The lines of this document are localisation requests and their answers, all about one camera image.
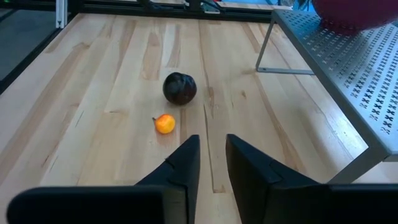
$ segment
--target small orange ball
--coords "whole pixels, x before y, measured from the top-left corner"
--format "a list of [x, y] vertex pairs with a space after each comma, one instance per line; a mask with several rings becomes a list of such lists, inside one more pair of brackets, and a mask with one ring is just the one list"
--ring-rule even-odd
[[175, 127], [175, 119], [169, 114], [163, 114], [157, 119], [153, 118], [153, 120], [155, 121], [156, 130], [162, 134], [172, 132]]

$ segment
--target bench leg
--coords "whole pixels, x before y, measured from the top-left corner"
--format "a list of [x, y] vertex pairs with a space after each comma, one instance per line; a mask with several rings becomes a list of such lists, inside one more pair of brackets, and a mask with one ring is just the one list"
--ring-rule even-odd
[[387, 157], [385, 152], [368, 148], [329, 181], [329, 184], [350, 184]]
[[269, 37], [271, 36], [272, 28], [275, 24], [275, 20], [272, 19], [271, 23], [269, 24], [268, 31], [266, 38], [264, 39], [264, 42], [262, 43], [261, 51], [259, 54], [259, 58], [257, 59], [256, 62], [256, 71], [257, 72], [264, 72], [264, 73], [283, 73], [283, 74], [296, 74], [296, 75], [313, 75], [313, 72], [311, 70], [297, 70], [297, 69], [285, 69], [285, 68], [261, 68], [260, 62], [262, 59], [262, 56], [264, 55], [264, 51], [266, 49]]

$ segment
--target wooden floor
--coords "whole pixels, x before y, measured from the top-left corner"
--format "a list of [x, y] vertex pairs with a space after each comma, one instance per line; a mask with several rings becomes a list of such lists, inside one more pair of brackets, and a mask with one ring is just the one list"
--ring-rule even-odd
[[[239, 223], [224, 155], [235, 133], [326, 182], [366, 148], [306, 75], [254, 71], [268, 24], [80, 14], [0, 96], [0, 223], [9, 200], [38, 185], [132, 185], [192, 134], [201, 140], [197, 223]], [[263, 65], [306, 68], [279, 27]], [[195, 99], [169, 104], [170, 72]], [[170, 113], [172, 134], [152, 117]], [[381, 164], [358, 182], [397, 182]]]

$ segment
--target perforated metal bench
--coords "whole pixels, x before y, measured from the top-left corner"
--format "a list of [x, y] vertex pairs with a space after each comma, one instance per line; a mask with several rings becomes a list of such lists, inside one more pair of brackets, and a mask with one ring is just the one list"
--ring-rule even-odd
[[[259, 67], [275, 22], [312, 70]], [[369, 146], [331, 183], [350, 183], [380, 162], [398, 161], [397, 42], [393, 25], [345, 36], [322, 28], [315, 13], [272, 13], [256, 70], [315, 74]]]

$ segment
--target pink ball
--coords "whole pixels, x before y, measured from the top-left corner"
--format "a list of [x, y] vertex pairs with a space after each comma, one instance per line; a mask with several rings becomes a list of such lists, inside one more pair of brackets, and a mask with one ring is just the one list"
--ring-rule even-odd
[[312, 0], [322, 25], [340, 34], [355, 34], [398, 19], [398, 0]]

